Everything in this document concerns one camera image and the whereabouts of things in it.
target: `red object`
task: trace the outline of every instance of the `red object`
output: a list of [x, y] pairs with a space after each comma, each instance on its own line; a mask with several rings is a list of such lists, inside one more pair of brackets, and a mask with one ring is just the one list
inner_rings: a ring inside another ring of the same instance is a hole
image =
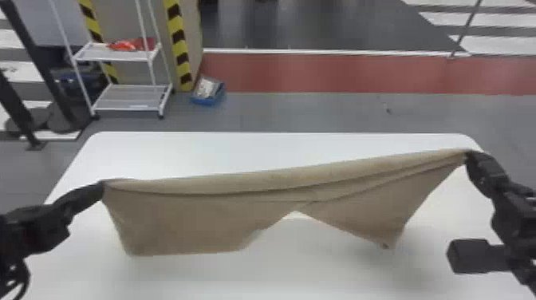
[[[144, 39], [141, 37], [115, 41], [112, 44], [109, 44], [108, 47], [115, 51], [145, 50]], [[149, 48], [149, 51], [153, 51], [155, 49], [155, 38], [147, 37], [147, 47]]]
[[532, 57], [205, 53], [229, 92], [536, 94]]

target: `shelf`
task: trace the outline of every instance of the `shelf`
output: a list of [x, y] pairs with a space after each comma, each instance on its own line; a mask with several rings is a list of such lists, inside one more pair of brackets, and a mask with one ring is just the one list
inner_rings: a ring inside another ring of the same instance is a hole
[[93, 109], [162, 112], [170, 92], [171, 85], [109, 85]]
[[103, 43], [87, 43], [75, 55], [76, 61], [152, 61], [162, 48], [160, 43], [155, 45], [153, 51], [149, 51], [147, 59], [146, 51], [115, 51]]

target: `black pole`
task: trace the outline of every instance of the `black pole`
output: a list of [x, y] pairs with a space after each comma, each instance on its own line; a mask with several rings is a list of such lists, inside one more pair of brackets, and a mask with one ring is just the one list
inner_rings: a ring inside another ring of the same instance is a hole
[[3, 72], [0, 72], [0, 104], [30, 143], [28, 150], [42, 149], [45, 144], [34, 135], [34, 130], [40, 125], [34, 122], [32, 114], [22, 104], [21, 98], [18, 97], [17, 92], [10, 85]]
[[473, 10], [471, 11], [469, 18], [465, 22], [465, 26], [462, 28], [462, 32], [458, 37], [458, 41], [456, 42], [456, 47], [452, 50], [449, 58], [453, 58], [456, 55], [456, 52], [458, 52], [458, 48], [462, 45], [463, 38], [465, 38], [465, 36], [467, 35], [467, 32], [469, 31], [469, 27], [471, 27], [471, 23], [473, 22], [475, 15], [479, 12], [481, 4], [482, 4], [482, 0], [476, 0], [475, 6], [473, 6]]
[[75, 132], [77, 130], [85, 128], [91, 121], [89, 118], [89, 112], [87, 108], [74, 109], [70, 107], [69, 102], [63, 93], [57, 87], [56, 82], [50, 72], [50, 66], [47, 63], [47, 59], [43, 57], [42, 51], [35, 45], [34, 40], [28, 33], [28, 30], [24, 26], [22, 19], [18, 13], [17, 7], [12, 0], [0, 0], [0, 8], [4, 12], [11, 27], [15, 30], [18, 38], [26, 48], [28, 55], [35, 64], [37, 71], [41, 74], [41, 77], [45, 81], [46, 86], [49, 88], [50, 93], [54, 99], [56, 107], [59, 109], [60, 114], [52, 114], [52, 118], [49, 122], [49, 129], [58, 133]]

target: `fabric fold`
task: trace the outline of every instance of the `fabric fold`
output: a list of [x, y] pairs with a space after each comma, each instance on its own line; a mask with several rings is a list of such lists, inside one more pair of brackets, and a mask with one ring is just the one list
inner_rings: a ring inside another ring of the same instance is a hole
[[236, 251], [300, 211], [393, 247], [467, 150], [161, 180], [107, 180], [103, 202], [131, 255]]

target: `black stand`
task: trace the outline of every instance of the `black stand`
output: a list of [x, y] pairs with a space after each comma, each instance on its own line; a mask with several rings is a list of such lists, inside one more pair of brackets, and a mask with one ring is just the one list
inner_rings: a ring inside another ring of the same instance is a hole
[[69, 133], [84, 129], [91, 122], [88, 109], [85, 108], [85, 112], [82, 111], [83, 109], [71, 109], [69, 102], [57, 87], [46, 60], [43, 58], [39, 48], [36, 47], [28, 30], [26, 30], [13, 1], [0, 0], [0, 8], [21, 39], [22, 44], [53, 96], [56, 105], [53, 106], [48, 128], [56, 133]]
[[2, 72], [0, 72], [0, 104], [11, 116], [11, 119], [6, 122], [6, 131], [11, 136], [24, 135], [30, 143], [27, 148], [29, 151], [43, 149], [45, 143], [38, 140], [34, 132], [46, 127], [50, 112], [46, 109], [32, 109], [31, 111], [26, 109]]

